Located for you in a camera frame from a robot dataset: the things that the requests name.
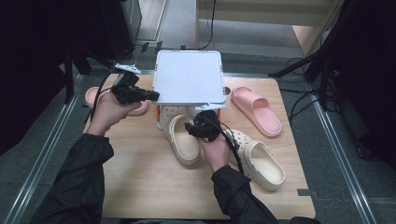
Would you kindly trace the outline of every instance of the person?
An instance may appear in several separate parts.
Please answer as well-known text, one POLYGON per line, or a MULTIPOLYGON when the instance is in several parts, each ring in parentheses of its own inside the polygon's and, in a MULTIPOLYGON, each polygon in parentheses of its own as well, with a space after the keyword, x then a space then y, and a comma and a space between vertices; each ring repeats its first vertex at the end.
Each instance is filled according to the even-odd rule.
MULTIPOLYGON (((103 164, 114 151, 105 133, 140 102, 121 105, 105 93, 87 131, 70 148, 53 186, 37 207, 30 223, 100 223, 105 198, 103 164)), ((220 134, 213 142, 197 138, 213 172, 214 194, 232 223, 277 223, 274 215, 251 192, 250 179, 230 165, 230 149, 220 134)))

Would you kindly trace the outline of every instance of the white lid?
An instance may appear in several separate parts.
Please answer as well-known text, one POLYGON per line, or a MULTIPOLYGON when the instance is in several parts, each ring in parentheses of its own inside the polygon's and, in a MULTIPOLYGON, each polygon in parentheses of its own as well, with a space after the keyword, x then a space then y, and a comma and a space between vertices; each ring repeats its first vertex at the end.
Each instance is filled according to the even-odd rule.
POLYGON ((224 104, 221 56, 217 51, 161 50, 155 65, 156 105, 224 104))

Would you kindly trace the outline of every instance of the hand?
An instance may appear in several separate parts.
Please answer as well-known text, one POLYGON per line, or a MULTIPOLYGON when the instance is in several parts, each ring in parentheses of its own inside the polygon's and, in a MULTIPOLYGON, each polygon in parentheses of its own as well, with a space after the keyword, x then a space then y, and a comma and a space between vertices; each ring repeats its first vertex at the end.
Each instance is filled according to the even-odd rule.
POLYGON ((139 108, 140 102, 121 105, 112 92, 103 94, 98 101, 86 133, 104 136, 111 126, 125 119, 129 112, 139 108))
POLYGON ((208 142, 204 138, 196 139, 213 173, 230 163, 231 150, 222 134, 219 134, 213 142, 208 142))

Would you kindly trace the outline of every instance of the wooden tabletop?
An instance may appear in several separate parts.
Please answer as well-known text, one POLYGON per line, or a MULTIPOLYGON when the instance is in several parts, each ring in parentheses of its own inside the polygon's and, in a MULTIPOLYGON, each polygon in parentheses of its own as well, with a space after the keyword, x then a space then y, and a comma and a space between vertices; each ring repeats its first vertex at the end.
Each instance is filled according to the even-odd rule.
MULTIPOLYGON (((136 86, 151 90, 153 76, 139 77, 136 86)), ((110 86, 115 78, 111 75, 105 86, 110 86)), ((283 125, 281 135, 268 138, 233 104, 231 95, 227 96, 227 107, 221 109, 221 122, 263 141, 285 170, 286 182, 281 189, 267 191, 252 181, 254 195, 277 219, 314 217, 309 193, 299 196, 299 191, 307 191, 308 186, 276 81, 241 77, 225 77, 224 81, 231 90, 246 86, 267 98, 283 125)), ((165 133, 157 128, 156 118, 156 105, 149 103, 143 115, 128 116, 106 133, 115 155, 104 165, 103 217, 228 219, 214 196, 212 173, 204 156, 192 166, 180 164, 165 133)))

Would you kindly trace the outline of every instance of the black jacket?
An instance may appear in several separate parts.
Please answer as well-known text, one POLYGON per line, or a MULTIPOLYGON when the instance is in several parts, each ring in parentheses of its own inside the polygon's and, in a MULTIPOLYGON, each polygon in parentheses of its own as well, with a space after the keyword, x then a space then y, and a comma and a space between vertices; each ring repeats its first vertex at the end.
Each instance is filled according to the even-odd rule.
MULTIPOLYGON (((113 155, 108 138, 84 133, 70 149, 30 222, 100 223, 105 198, 103 163, 113 155)), ((231 166, 218 169, 212 180, 220 209, 233 223, 277 223, 251 193, 250 179, 231 166)))

